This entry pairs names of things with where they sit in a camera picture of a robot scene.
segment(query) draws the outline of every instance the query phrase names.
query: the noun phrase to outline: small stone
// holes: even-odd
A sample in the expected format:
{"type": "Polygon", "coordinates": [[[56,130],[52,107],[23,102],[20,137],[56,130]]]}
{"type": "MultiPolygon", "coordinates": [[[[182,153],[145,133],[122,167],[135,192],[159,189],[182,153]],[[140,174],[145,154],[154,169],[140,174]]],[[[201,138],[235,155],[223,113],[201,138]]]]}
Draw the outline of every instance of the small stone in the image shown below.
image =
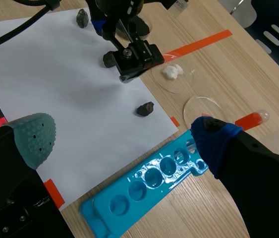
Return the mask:
{"type": "Polygon", "coordinates": [[[145,103],[137,108],[136,113],[143,117],[148,116],[150,113],[154,111],[154,104],[152,102],[145,103]]]}
{"type": "Polygon", "coordinates": [[[89,24],[89,16],[84,9],[80,9],[76,15],[76,23],[78,23],[78,26],[81,28],[85,28],[89,24]]]}
{"type": "Polygon", "coordinates": [[[109,51],[103,56],[103,62],[106,68],[115,66],[115,62],[113,60],[113,51],[109,51]]]}

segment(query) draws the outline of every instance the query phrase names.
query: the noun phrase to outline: blue plastic tray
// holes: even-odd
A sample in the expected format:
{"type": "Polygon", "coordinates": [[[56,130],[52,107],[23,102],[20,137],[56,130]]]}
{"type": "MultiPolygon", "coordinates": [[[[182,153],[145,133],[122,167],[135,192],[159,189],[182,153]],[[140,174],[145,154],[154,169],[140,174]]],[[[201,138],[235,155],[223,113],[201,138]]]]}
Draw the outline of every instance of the blue plastic tray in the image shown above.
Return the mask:
{"type": "Polygon", "coordinates": [[[97,238],[118,238],[189,174],[207,169],[187,131],[84,202],[80,212],[97,238]]]}

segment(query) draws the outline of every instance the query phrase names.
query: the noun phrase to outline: clear petri dish lid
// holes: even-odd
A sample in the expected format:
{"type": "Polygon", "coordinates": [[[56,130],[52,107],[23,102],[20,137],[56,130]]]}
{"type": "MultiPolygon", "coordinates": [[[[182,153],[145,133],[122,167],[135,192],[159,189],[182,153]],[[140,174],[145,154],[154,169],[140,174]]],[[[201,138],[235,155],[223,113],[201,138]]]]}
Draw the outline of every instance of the clear petri dish lid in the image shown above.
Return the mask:
{"type": "Polygon", "coordinates": [[[172,93],[183,93],[192,88],[194,82],[194,68],[185,57],[176,55],[164,54],[164,59],[167,61],[164,64],[152,68],[152,74],[155,81],[164,89],[172,93]],[[180,66],[183,69],[183,74],[172,79],[166,75],[165,70],[169,66],[180,66]]]}
{"type": "Polygon", "coordinates": [[[214,99],[203,96],[193,96],[183,108],[183,118],[187,128],[189,129],[195,119],[202,115],[208,115],[216,119],[227,121],[221,106],[214,99]]]}

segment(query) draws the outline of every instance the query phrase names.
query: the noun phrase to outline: screw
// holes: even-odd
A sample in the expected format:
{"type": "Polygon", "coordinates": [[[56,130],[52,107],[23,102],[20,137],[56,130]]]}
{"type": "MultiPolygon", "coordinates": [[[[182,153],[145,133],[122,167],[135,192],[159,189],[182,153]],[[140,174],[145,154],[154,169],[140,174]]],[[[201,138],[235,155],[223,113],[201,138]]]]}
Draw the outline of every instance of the screw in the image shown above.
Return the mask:
{"type": "Polygon", "coordinates": [[[9,230],[8,227],[4,227],[4,228],[2,229],[2,232],[6,233],[6,232],[8,232],[8,230],[9,230]]]}
{"type": "Polygon", "coordinates": [[[132,53],[132,51],[130,50],[130,49],[125,49],[125,50],[123,50],[123,55],[125,56],[125,57],[131,57],[131,55],[132,55],[133,53],[132,53]]]}
{"type": "Polygon", "coordinates": [[[19,220],[20,220],[21,222],[23,222],[23,221],[26,220],[26,217],[25,217],[25,216],[21,216],[21,217],[19,218],[19,220]]]}

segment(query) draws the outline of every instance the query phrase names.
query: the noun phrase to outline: white cotton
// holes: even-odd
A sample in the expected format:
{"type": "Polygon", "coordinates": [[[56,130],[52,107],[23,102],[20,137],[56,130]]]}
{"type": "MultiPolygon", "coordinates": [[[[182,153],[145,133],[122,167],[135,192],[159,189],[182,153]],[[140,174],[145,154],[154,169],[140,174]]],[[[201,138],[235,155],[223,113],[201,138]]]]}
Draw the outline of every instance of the white cotton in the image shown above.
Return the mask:
{"type": "Polygon", "coordinates": [[[171,80],[174,80],[178,77],[178,70],[175,66],[167,66],[166,68],[163,69],[163,74],[171,80]]]}
{"type": "Polygon", "coordinates": [[[178,70],[178,75],[183,75],[183,68],[180,65],[175,64],[174,67],[178,70]]]}

